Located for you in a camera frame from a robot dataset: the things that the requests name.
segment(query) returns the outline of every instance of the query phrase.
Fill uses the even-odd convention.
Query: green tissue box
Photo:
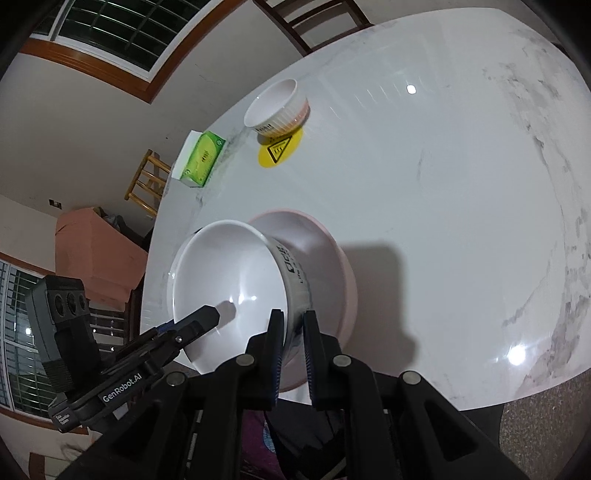
[[[203,187],[225,143],[209,131],[189,133],[174,165],[173,178],[191,187]]]

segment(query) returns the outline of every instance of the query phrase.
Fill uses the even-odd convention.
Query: warning label
[[[271,168],[283,163],[296,150],[302,136],[302,129],[299,128],[282,137],[266,139],[259,150],[259,165]]]
[[[290,144],[290,141],[291,141],[291,137],[287,137],[287,138],[284,138],[283,140],[273,143],[273,145],[269,145],[267,147],[267,150],[269,151],[269,155],[271,156],[271,158],[273,159],[273,161],[275,163],[280,161],[281,156],[283,155],[283,152],[287,148],[287,145]]]

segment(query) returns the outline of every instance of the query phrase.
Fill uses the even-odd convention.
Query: table surface
[[[289,77],[310,116],[289,159],[262,168],[242,118]],[[524,24],[466,8],[376,25],[210,129],[229,142],[208,184],[170,180],[160,205],[142,330],[171,318],[168,272],[189,235],[284,207],[348,256],[359,312],[344,350],[374,370],[417,370],[463,410],[591,367],[591,93]],[[309,401],[306,385],[283,396]]]

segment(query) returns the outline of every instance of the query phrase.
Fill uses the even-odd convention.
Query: wooden window trim
[[[18,258],[11,257],[10,255],[7,255],[7,254],[3,254],[2,252],[0,252],[0,260],[4,261],[6,263],[10,263],[10,264],[14,265],[15,267],[23,268],[25,270],[38,273],[39,275],[45,276],[45,275],[55,275],[56,274],[55,272],[52,272],[51,270],[46,270],[45,268],[41,268],[36,265],[31,265],[30,263],[19,260]]]
[[[24,423],[28,423],[29,425],[34,425],[35,427],[41,427],[48,430],[57,430],[55,425],[49,419],[45,421],[43,419],[23,415],[22,413],[12,411],[4,406],[0,406],[0,414],[15,420],[23,421]],[[78,435],[88,435],[88,429],[86,427],[76,427],[69,433],[77,433]]]
[[[87,53],[65,47],[55,42],[29,38],[20,52],[49,61],[54,61],[86,73],[113,87],[123,90],[146,103],[152,103],[168,78],[183,61],[185,56],[207,35],[213,27],[246,0],[222,0],[183,38],[164,62],[151,82],[136,77],[115,65]]]

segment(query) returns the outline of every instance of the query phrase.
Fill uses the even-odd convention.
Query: screw
[[[337,367],[348,367],[351,364],[351,357],[347,355],[337,355],[333,358],[333,363]]]
[[[402,380],[408,385],[416,385],[421,381],[421,375],[413,370],[409,370],[408,372],[404,372],[402,374]]]
[[[178,387],[179,385],[182,385],[186,379],[187,377],[185,377],[184,373],[172,372],[166,377],[166,383],[171,387]]]
[[[248,353],[243,353],[242,355],[238,355],[236,357],[236,363],[241,367],[248,367],[248,365],[252,365],[255,362],[255,358]]]

